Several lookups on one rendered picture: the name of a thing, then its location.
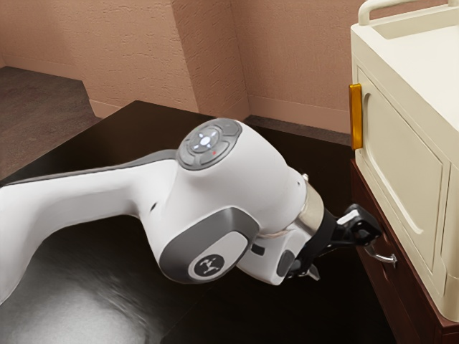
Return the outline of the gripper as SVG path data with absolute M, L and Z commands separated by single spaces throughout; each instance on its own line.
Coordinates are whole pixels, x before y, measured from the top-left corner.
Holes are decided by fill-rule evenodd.
M 352 204 L 341 218 L 336 218 L 327 209 L 316 233 L 305 243 L 288 271 L 288 278 L 306 274 L 315 281 L 320 280 L 318 268 L 313 260 L 339 247 L 368 246 L 382 235 L 379 223 L 373 217 L 361 217 L 359 205 Z

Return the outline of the cream box with lid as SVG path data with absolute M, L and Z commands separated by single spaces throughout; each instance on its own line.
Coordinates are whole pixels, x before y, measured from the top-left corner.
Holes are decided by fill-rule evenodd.
M 439 312 L 459 322 L 459 0 L 366 0 L 351 27 L 361 85 L 356 164 Z

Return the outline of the dark wood cabinet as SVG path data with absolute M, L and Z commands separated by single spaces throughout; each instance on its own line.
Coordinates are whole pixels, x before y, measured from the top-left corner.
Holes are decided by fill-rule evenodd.
M 382 228 L 376 251 L 397 258 L 392 266 L 357 249 L 396 343 L 459 344 L 459 322 L 447 320 L 437 310 L 354 159 L 350 173 L 352 200 L 370 212 Z

